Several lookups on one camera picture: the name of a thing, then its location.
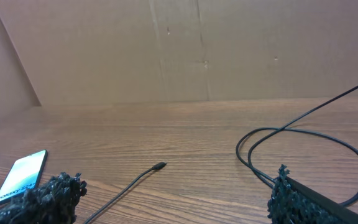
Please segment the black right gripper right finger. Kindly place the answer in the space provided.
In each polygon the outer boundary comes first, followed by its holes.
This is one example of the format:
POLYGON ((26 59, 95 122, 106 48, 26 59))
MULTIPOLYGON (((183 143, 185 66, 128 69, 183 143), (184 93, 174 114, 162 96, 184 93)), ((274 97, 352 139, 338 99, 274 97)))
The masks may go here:
POLYGON ((285 165, 278 170, 268 218, 273 224, 358 224, 358 214, 291 179, 285 165))

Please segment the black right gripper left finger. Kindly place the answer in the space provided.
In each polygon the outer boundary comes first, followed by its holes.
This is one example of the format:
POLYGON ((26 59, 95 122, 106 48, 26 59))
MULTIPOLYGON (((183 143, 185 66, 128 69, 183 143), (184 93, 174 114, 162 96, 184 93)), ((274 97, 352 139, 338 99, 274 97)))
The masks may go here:
POLYGON ((37 189, 26 190, 20 197, 0 208, 0 224, 72 224, 75 208, 87 193, 87 183, 80 173, 71 177, 65 172, 53 176, 37 189))

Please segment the Samsung Galaxy smartphone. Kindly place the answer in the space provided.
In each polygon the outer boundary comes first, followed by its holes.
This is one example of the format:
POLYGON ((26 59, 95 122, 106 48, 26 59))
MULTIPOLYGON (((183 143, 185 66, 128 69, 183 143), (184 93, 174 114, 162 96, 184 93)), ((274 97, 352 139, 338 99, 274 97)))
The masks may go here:
POLYGON ((15 161, 0 187, 0 205, 38 186, 47 157, 44 149, 15 161))

